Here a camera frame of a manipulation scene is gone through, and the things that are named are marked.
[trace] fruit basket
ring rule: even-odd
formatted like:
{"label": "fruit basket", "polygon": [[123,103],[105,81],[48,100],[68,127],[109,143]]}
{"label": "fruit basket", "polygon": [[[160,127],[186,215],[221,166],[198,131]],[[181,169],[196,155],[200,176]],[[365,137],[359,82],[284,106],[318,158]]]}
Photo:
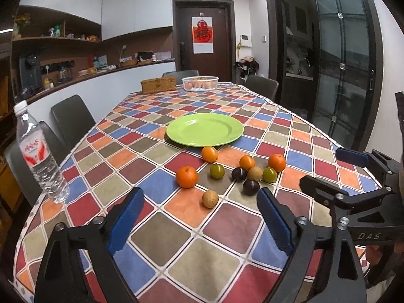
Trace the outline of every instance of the fruit basket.
{"label": "fruit basket", "polygon": [[209,91],[217,88],[219,78],[216,76],[192,76],[183,78],[182,83],[185,91]]}

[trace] orange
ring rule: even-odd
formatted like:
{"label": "orange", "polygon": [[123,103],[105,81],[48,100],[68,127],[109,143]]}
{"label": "orange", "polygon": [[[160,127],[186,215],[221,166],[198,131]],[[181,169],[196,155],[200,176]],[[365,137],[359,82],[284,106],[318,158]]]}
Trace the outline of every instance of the orange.
{"label": "orange", "polygon": [[240,166],[248,171],[250,168],[255,166],[255,160],[249,155],[244,155],[240,158]]}
{"label": "orange", "polygon": [[175,180],[182,188],[192,188],[198,182],[198,173],[192,166],[183,166],[175,174]]}
{"label": "orange", "polygon": [[274,154],[268,159],[268,167],[272,167],[277,173],[286,167],[286,158],[281,154]]}
{"label": "orange", "polygon": [[213,147],[204,147],[201,153],[202,158],[209,163],[217,161],[217,158],[219,157],[217,150]]}

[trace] green plate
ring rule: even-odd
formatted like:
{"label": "green plate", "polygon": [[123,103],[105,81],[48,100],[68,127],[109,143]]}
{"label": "green plate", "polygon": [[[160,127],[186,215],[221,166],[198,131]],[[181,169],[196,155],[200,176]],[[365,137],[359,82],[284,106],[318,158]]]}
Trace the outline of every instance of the green plate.
{"label": "green plate", "polygon": [[241,137],[244,128],[239,120],[212,113],[186,115],[172,121],[167,136],[184,146],[220,146]]}

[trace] dining table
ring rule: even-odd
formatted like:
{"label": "dining table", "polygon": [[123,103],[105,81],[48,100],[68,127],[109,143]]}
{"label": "dining table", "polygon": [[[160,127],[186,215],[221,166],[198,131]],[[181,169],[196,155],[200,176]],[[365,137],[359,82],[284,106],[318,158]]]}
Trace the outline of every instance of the dining table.
{"label": "dining table", "polygon": [[[201,148],[183,146],[166,135],[175,119],[194,113],[219,113],[239,120],[243,135],[217,147],[223,179],[210,177],[211,163]],[[244,155],[266,168],[282,154],[287,166],[274,183],[260,181],[295,216],[331,226],[329,209],[304,194],[299,180],[309,174],[357,195],[380,187],[366,169],[338,161],[340,145],[308,121],[241,85],[221,83],[205,92],[176,90],[128,95],[75,146],[61,165],[70,194],[55,204],[42,193],[23,227],[15,250],[13,286],[33,303],[38,270],[55,225],[88,224],[106,215],[134,187],[145,194],[144,207],[122,250],[113,256],[141,303],[261,303],[288,257],[280,251],[257,208],[256,196],[243,194],[231,178]],[[199,178],[179,187],[180,167],[194,167]],[[202,194],[214,190],[219,202],[206,208]],[[365,271],[365,248],[356,247]],[[305,299],[322,251],[312,255],[297,302]],[[88,253],[80,258],[94,299],[106,302]]]}

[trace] bottle cap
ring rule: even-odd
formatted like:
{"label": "bottle cap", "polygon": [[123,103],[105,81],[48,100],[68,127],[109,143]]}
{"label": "bottle cap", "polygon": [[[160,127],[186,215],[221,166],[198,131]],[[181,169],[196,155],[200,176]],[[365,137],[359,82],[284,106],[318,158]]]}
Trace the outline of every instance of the bottle cap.
{"label": "bottle cap", "polygon": [[23,100],[14,106],[14,113],[15,115],[19,115],[22,114],[27,109],[28,109],[27,100]]}

